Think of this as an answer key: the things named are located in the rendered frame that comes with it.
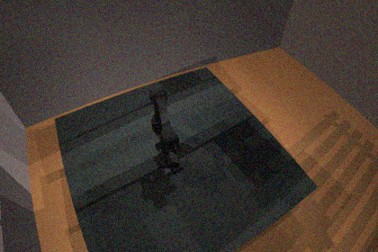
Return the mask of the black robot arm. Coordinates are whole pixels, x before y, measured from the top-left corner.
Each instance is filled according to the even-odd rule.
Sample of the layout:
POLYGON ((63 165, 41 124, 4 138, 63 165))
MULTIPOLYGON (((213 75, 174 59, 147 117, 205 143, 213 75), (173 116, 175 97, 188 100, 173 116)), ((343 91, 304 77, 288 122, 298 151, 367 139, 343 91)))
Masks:
POLYGON ((160 134, 159 140, 162 150, 162 154, 155 156, 154 160, 161 169, 166 166, 169 169, 179 167, 176 151, 179 151, 180 144, 175 130, 170 125, 167 112, 167 92, 164 89, 151 90, 149 97, 154 104, 151 127, 156 136, 160 134))

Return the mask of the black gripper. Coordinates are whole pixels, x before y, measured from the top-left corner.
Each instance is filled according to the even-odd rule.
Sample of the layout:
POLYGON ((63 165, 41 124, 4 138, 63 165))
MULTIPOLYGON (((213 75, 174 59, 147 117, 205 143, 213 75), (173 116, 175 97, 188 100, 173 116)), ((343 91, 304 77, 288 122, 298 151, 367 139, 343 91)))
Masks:
MULTIPOLYGON (((155 145, 155 149, 157 150, 157 152, 159 152, 161 150, 160 142, 155 145)), ((173 174, 176 174, 177 172, 179 172, 182 169, 184 169, 184 165, 181 164, 181 162, 179 162, 179 164, 180 164, 180 166, 178 166, 176 168, 173 168, 173 169, 170 169, 173 174)))

